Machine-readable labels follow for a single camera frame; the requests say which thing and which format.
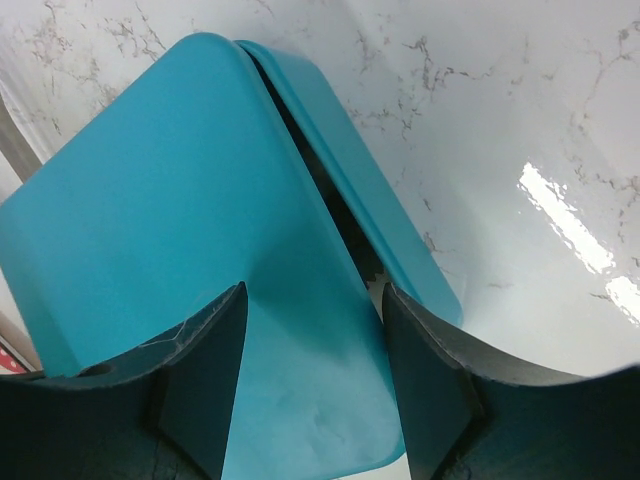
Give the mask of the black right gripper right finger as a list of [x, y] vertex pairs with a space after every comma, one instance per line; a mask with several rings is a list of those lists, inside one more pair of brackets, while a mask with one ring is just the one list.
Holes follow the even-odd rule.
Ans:
[[581, 377], [468, 334], [387, 285], [382, 300], [414, 479], [635, 479], [639, 369]]

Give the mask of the teal box lid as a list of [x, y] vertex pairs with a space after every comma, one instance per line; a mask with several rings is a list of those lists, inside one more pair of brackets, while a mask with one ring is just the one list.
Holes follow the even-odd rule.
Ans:
[[227, 479], [334, 479], [403, 452], [381, 320], [235, 42], [180, 40], [11, 194], [1, 269], [64, 376], [244, 283]]

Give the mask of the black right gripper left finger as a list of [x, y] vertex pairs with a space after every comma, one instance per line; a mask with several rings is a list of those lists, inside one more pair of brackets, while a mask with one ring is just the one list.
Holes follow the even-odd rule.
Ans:
[[1, 379], [5, 479], [218, 479], [248, 317], [244, 284], [72, 377]]

